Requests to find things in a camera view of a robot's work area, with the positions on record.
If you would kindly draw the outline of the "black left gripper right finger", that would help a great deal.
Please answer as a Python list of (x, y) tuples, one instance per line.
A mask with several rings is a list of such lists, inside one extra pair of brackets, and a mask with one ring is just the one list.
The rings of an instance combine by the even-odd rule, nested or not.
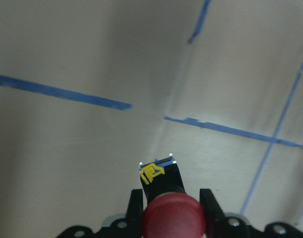
[(225, 218), (224, 212), (212, 190), (201, 188), (199, 198), (207, 223), (214, 223)]

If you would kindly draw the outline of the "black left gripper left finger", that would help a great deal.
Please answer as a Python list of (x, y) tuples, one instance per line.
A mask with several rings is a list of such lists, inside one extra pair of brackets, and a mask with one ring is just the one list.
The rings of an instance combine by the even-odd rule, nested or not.
[(126, 218), (133, 222), (140, 222), (143, 214), (143, 190), (133, 189), (130, 194)]

